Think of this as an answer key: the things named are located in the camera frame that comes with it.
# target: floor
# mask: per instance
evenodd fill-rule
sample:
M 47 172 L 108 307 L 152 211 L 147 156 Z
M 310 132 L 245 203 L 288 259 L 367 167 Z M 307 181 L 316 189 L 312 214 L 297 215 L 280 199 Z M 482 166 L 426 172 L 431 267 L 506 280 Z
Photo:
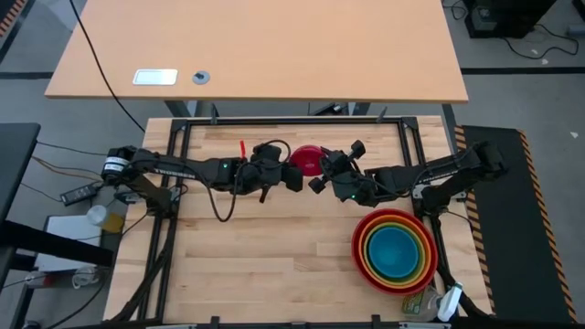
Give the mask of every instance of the floor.
M 9 52 L 0 57 L 0 72 L 52 71 L 67 44 L 70 32 L 58 20 L 48 5 L 55 1 L 37 0 L 28 14 Z M 585 51 L 570 57 L 558 52 L 547 55 L 547 61 L 520 58 L 498 39 L 478 40 L 467 37 L 462 20 L 454 20 L 445 10 L 453 43 L 462 68 L 506 67 L 576 67 L 585 66 Z M 569 24 L 583 23 L 569 0 L 558 0 L 541 21 L 549 29 L 562 34 Z M 560 45 L 572 46 L 565 40 L 548 37 L 541 32 L 529 35 L 524 41 L 515 41 L 518 51 L 541 53 Z M 585 323 L 585 211 L 581 187 L 585 174 L 580 170 L 585 161 L 585 75 L 530 75 L 530 76 L 466 76 L 464 77 L 470 101 L 453 106 L 460 124 L 513 127 L 526 131 L 532 145 L 532 154 L 542 190 L 547 201 L 549 217 L 557 236 L 558 249 L 563 259 L 573 302 L 580 322 Z M 132 126 L 113 101 L 47 100 L 44 90 L 48 80 L 0 80 L 0 122 L 39 122 L 42 130 L 39 140 L 77 147 L 94 152 L 105 152 L 116 145 L 139 145 L 142 133 Z M 124 101 L 130 113 L 142 125 L 148 118 L 170 116 L 160 101 Z M 320 104 L 311 103 L 311 109 Z M 441 114 L 440 105 L 375 104 L 376 114 L 388 105 L 388 114 Z M 305 115 L 306 102 L 220 101 L 222 116 L 230 115 Z M 55 165 L 77 166 L 101 170 L 99 157 L 71 154 L 38 146 L 35 155 Z M 51 196 L 83 184 L 79 179 L 53 175 L 36 163 L 27 169 L 24 182 Z M 111 192 L 106 191 L 94 202 L 106 204 Z M 20 188 L 10 211 L 9 219 L 41 228 L 47 215 L 85 213 L 87 204 L 63 207 L 35 192 Z M 117 206 L 117 212 L 124 209 Z M 115 241 L 109 242 L 115 248 Z M 12 271 L 6 282 L 20 280 L 25 273 Z M 39 290 L 35 293 L 28 318 L 44 325 L 55 323 L 68 315 L 94 293 L 95 287 L 74 290 L 67 281 L 59 289 Z M 0 327 L 7 327 L 20 290 L 5 289 L 0 296 Z M 66 326 L 96 324 L 102 316 L 107 289 L 82 313 Z

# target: white label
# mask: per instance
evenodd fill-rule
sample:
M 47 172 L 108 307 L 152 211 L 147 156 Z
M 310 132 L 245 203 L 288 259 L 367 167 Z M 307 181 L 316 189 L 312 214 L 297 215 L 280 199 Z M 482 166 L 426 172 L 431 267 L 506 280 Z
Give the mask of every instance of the white label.
M 124 169 L 123 165 L 119 164 L 107 164 L 103 167 L 103 170 L 113 170 L 121 172 Z
M 177 69 L 138 69 L 134 74 L 136 86 L 172 86 L 176 83 Z
M 130 163 L 130 161 L 116 157 L 116 156 L 111 156 L 109 158 L 106 158 L 106 164 L 112 164 L 112 163 L 119 164 L 119 165 L 127 165 Z

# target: white device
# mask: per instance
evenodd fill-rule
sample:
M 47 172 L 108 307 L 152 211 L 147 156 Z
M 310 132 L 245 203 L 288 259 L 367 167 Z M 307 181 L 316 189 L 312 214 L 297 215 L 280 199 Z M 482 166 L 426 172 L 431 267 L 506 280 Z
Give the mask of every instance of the white device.
M 138 69 L 134 74 L 135 86 L 172 86 L 176 83 L 177 69 Z

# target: black metal frame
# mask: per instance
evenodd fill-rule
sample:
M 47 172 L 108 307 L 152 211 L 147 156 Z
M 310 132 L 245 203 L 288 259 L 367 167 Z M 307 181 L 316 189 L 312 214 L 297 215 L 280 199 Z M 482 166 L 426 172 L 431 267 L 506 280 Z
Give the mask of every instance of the black metal frame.
M 189 148 L 189 141 L 191 136 L 191 129 L 195 126 L 210 126 L 210 125 L 270 125 L 270 124 L 395 124 L 399 131 L 399 139 L 400 139 L 400 148 L 402 151 L 404 165 L 412 165 L 412 159 L 410 157 L 410 148 L 407 136 L 407 130 L 412 132 L 414 146 L 416 150 L 416 155 L 419 163 L 425 164 L 425 157 L 424 151 L 422 149 L 422 141 L 420 138 L 419 132 L 419 125 L 417 122 L 416 117 L 347 117 L 347 116 L 336 116 L 336 117 L 298 117 L 298 118 L 249 118 L 249 119 L 241 119 L 241 118 L 215 118 L 213 120 L 209 119 L 194 119 L 194 120 L 182 120 L 182 119 L 175 119 L 171 124 L 170 136 L 166 148 L 167 154 L 174 154 L 176 151 L 175 145 L 176 141 L 179 138 L 180 132 L 183 132 L 183 142 L 181 143 L 180 148 L 180 156 L 186 158 L 186 154 Z M 177 179 L 177 184 L 182 183 L 182 178 Z M 163 178 L 162 186 L 168 187 L 169 184 L 169 177 L 165 176 Z M 154 219 L 154 227 L 153 232 L 151 235 L 151 244 L 148 250 L 148 257 L 146 261 L 146 269 L 145 275 L 149 271 L 152 270 L 154 262 L 156 260 L 157 249 L 159 245 L 159 239 L 161 235 L 161 227 L 163 221 L 165 219 L 161 216 L 157 216 Z M 170 220 L 169 228 L 167 230 L 166 238 L 168 245 L 171 246 L 171 249 L 168 250 L 169 257 L 165 261 L 165 266 L 162 268 L 161 280 L 158 287 L 158 297 L 156 300 L 156 312 L 154 318 L 146 319 L 146 312 L 148 309 L 148 304 L 150 300 L 149 293 L 144 295 L 144 298 L 141 300 L 138 306 L 138 314 L 137 314 L 137 321 L 160 321 L 162 322 L 165 316 L 165 302 L 166 302 L 166 293 L 167 287 L 169 282 L 170 276 L 170 266 L 172 262 L 172 247 L 175 242 L 176 236 L 176 220 Z M 439 251 L 439 260 L 442 264 L 447 263 L 447 255 L 445 252 L 444 244 L 442 244 L 442 234 L 440 228 L 433 231 L 434 238 L 441 243 L 438 244 L 438 251 Z M 213 317 L 212 324 L 198 324 L 197 327 L 210 325 L 209 328 L 213 328 L 213 323 L 215 322 L 218 325 L 218 317 Z M 380 328 L 385 327 L 386 325 L 389 326 L 396 326 L 397 323 L 381 323 L 379 321 L 379 317 L 373 315 L 372 323 L 347 323 L 347 324 L 340 324 L 340 323 L 331 323 L 331 324 L 311 324 L 312 328 L 338 328 L 343 326 L 344 328 L 372 328 L 373 323 L 379 323 Z M 84 328 L 129 328 L 133 325 L 136 325 L 135 321 L 130 322 L 119 322 L 119 323 L 104 323 L 101 324 L 103 326 L 88 326 Z M 240 328 L 251 328 L 251 327 L 259 327 L 268 325 L 270 328 L 279 327 L 280 324 L 229 324 L 229 327 L 235 325 L 235 327 Z M 292 328 L 295 327 L 294 324 L 282 324 L 283 327 Z

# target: light wood desk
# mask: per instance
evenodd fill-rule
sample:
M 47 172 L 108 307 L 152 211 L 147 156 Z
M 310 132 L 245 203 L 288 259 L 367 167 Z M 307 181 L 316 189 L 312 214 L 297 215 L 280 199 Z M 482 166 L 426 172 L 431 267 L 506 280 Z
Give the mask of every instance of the light wood desk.
M 426 157 L 430 160 L 450 154 L 441 117 L 418 119 Z M 168 119 L 150 120 L 144 147 L 164 153 L 170 124 Z M 361 168 L 404 165 L 398 129 L 390 124 L 196 126 L 187 157 L 233 156 L 239 154 L 240 139 L 251 148 L 275 136 L 292 149 L 311 143 L 343 150 L 358 137 L 367 149 L 359 160 Z M 152 176 L 156 183 L 160 179 Z M 320 195 L 307 186 L 299 193 L 276 186 L 264 204 L 258 202 L 260 193 L 239 196 L 233 218 L 220 223 L 214 218 L 205 188 L 195 181 L 185 183 L 189 190 L 179 211 L 165 323 L 208 323 L 212 315 L 220 316 L 222 323 L 367 322 L 374 313 L 380 314 L 382 321 L 401 320 L 402 298 L 371 288 L 350 257 L 356 223 L 372 208 L 341 203 L 331 186 Z M 214 198 L 225 215 L 231 196 L 214 193 Z M 408 199 L 378 207 L 412 212 Z M 130 207 L 126 226 L 144 211 L 144 206 Z M 451 211 L 465 215 L 463 204 L 453 203 Z M 449 214 L 441 220 L 452 275 L 463 283 L 470 298 L 489 312 L 469 224 Z M 142 280 L 152 225 L 148 218 L 123 238 L 104 318 L 117 314 Z
M 438 0 L 90 0 L 81 20 L 120 98 L 467 101 Z M 138 69 L 178 80 L 134 86 Z M 46 96 L 111 97 L 78 27 Z

